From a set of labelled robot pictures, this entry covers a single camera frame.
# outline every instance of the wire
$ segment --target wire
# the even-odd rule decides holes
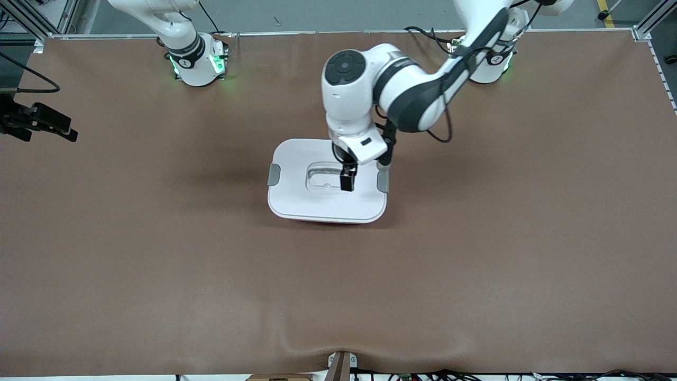
[[[436,141],[446,144],[454,139],[454,122],[452,121],[452,116],[449,114],[449,104],[447,104],[447,96],[444,94],[444,90],[442,89],[442,81],[439,82],[439,92],[442,95],[442,101],[444,102],[444,115],[447,119],[447,138],[442,139],[429,129],[426,129],[425,132],[432,136]]]
[[[374,105],[374,110],[376,110],[376,114],[377,114],[379,117],[382,117],[383,119],[388,119],[388,116],[387,116],[387,115],[383,115],[383,114],[380,113],[380,111],[378,110],[378,105],[377,105],[377,104]]]
[[[186,20],[188,20],[188,21],[190,21],[190,22],[193,22],[193,19],[190,18],[190,17],[188,17],[188,16],[186,16],[185,13],[184,13],[183,11],[179,11],[179,14],[180,14],[181,16],[183,16],[183,18],[185,18]]]
[[[410,31],[410,32],[411,32],[411,31],[418,31],[418,32],[420,32],[422,35],[424,35],[425,37],[428,37],[429,39],[435,39],[430,33],[424,31],[423,29],[421,29],[421,28],[419,28],[419,27],[417,27],[417,26],[407,26],[406,28],[404,28],[404,30],[405,30],[405,31]],[[451,43],[451,42],[453,41],[453,39],[451,39],[451,40],[447,40],[447,39],[439,39],[439,40],[440,40],[441,42],[443,42],[443,43]]]
[[[435,34],[435,28],[431,28],[430,33],[433,35],[433,39],[437,43],[437,46],[439,46],[439,48],[442,49],[442,51],[445,52],[446,54],[451,54],[451,52],[448,51],[446,47],[442,46],[442,43],[440,42],[441,40]]]
[[[204,8],[204,5],[202,5],[202,2],[199,1],[198,4],[200,4],[200,8],[202,8],[202,11],[204,12],[204,14],[207,16],[207,18],[209,19],[209,21],[210,21],[210,22],[212,23],[212,25],[214,26],[214,31],[213,31],[212,33],[223,33],[223,32],[219,29],[219,27],[216,26],[216,22],[214,22],[214,19],[211,18],[211,16],[209,15],[209,12],[207,12],[207,10]]]
[[[32,73],[40,79],[44,80],[45,82],[49,83],[50,85],[54,86],[53,89],[22,89],[20,87],[16,88],[16,92],[18,93],[38,93],[38,94],[49,94],[49,93],[56,93],[59,90],[61,90],[61,87],[56,84],[56,82],[52,81],[51,79],[45,77],[44,75],[38,73],[37,71],[29,68],[28,66],[22,64],[21,62],[18,62],[17,60],[14,60],[12,57],[9,57],[7,54],[4,54],[3,52],[0,52],[0,57],[5,58],[7,61],[10,61],[11,63],[15,64],[16,66],[19,66],[20,68],[28,71],[29,73]]]
[[[481,381],[478,377],[473,374],[465,372],[456,372],[453,370],[443,369],[439,372],[435,372],[440,380],[446,381]]]
[[[641,378],[644,381],[652,381],[652,378],[645,374],[631,372],[629,370],[624,369],[614,369],[612,371],[609,371],[607,373],[595,377],[585,377],[581,374],[576,374],[572,376],[554,374],[553,375],[554,377],[543,377],[542,381],[596,381],[602,377],[608,377],[611,375],[619,375],[621,377]]]
[[[0,23],[2,23],[2,25],[0,26],[0,31],[2,31],[7,26],[7,23],[9,23],[9,22],[16,22],[16,21],[12,20],[10,18],[9,14],[5,13],[5,11],[1,11],[0,12]]]
[[[511,8],[518,7],[518,6],[520,6],[520,5],[524,4],[524,3],[528,3],[528,2],[529,2],[529,0],[522,0],[522,1],[518,2],[518,3],[512,4],[510,7],[511,7]]]
[[[529,22],[524,26],[524,28],[522,28],[524,31],[526,31],[527,28],[529,28],[531,26],[533,19],[536,18],[536,15],[538,14],[538,11],[541,10],[542,6],[543,6],[543,4],[538,4],[538,8],[536,8],[536,12],[533,13],[533,16],[529,19]]]
[[[350,368],[350,373],[353,374],[390,374],[390,373],[381,373],[381,372],[375,372],[374,370],[371,369],[362,369],[358,367],[351,367]]]

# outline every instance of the circular button panel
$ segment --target circular button panel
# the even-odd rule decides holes
[[[361,53],[343,50],[329,59],[324,78],[332,85],[345,85],[360,78],[366,68],[367,63]]]

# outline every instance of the black bracket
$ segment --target black bracket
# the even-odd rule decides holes
[[[336,160],[343,165],[341,170],[341,190],[352,192],[355,190],[355,177],[357,176],[357,161],[355,157],[343,148],[332,144],[332,150]]]
[[[385,125],[376,124],[376,126],[383,130],[381,136],[383,137],[383,141],[385,141],[385,144],[388,145],[388,150],[385,151],[383,155],[378,157],[378,163],[383,165],[384,167],[387,167],[393,160],[393,149],[395,148],[395,144],[397,143],[397,139],[395,139],[397,127],[395,127],[395,125],[392,124],[389,120],[385,122]]]
[[[29,142],[30,130],[50,132],[69,142],[78,138],[78,132],[70,128],[70,118],[66,115],[42,103],[34,103],[29,108],[14,102],[9,94],[0,94],[0,134]]]

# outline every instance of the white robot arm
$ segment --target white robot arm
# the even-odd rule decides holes
[[[199,0],[108,0],[117,10],[143,22],[160,38],[181,79],[191,86],[212,83],[225,72],[227,48],[207,33],[198,33],[183,15]]]
[[[508,25],[501,37],[501,49],[493,49],[485,57],[477,70],[471,75],[470,80],[476,83],[492,83],[497,81],[504,71],[508,70],[508,65],[514,50],[515,42],[531,26],[533,17],[539,16],[558,16],[569,9],[573,0],[543,0],[543,1],[524,1],[513,0],[510,9],[508,9]]]
[[[573,0],[560,1],[570,4]],[[322,100],[334,154],[344,165],[344,191],[352,190],[357,165],[375,159],[381,166],[390,164],[395,130],[427,131],[485,62],[487,54],[501,54],[506,46],[512,48],[515,37],[521,36],[528,22],[528,17],[524,20],[508,11],[512,3],[513,0],[454,0],[467,34],[461,46],[432,74],[390,44],[365,52],[343,50],[327,60],[322,74]],[[388,114],[389,126],[379,126],[384,129],[383,135],[372,120],[374,104]]]

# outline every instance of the brown table surface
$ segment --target brown table surface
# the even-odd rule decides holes
[[[406,34],[243,37],[229,79],[173,80],[153,40],[54,41],[30,65],[71,144],[1,148],[3,376],[362,368],[677,371],[677,118],[628,31],[527,33],[402,134],[374,224],[283,220],[275,147],[325,138],[324,61]],[[38,85],[24,79],[24,86]],[[436,131],[443,134],[444,124]]]

